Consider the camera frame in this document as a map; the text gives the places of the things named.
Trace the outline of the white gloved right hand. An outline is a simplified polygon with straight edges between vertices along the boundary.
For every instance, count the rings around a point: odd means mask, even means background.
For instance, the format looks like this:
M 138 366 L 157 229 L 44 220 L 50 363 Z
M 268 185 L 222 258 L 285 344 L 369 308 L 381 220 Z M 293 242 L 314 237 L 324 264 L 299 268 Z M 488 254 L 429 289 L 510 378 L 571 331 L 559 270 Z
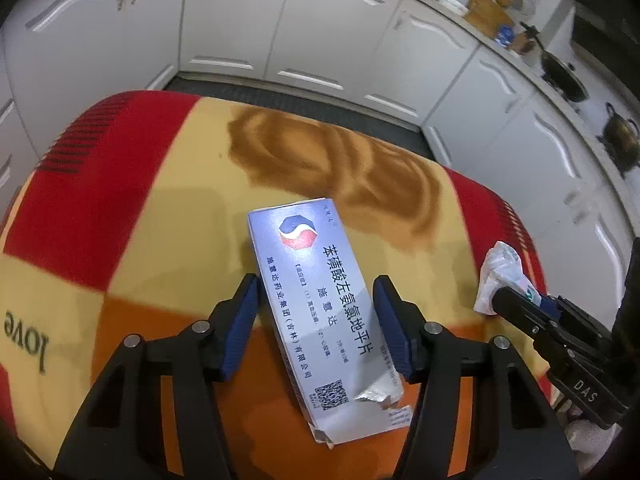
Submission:
M 576 419 L 564 429 L 565 437 L 574 453 L 579 474 L 583 477 L 604 456 L 620 433 L 620 426 L 601 429 L 588 419 Z

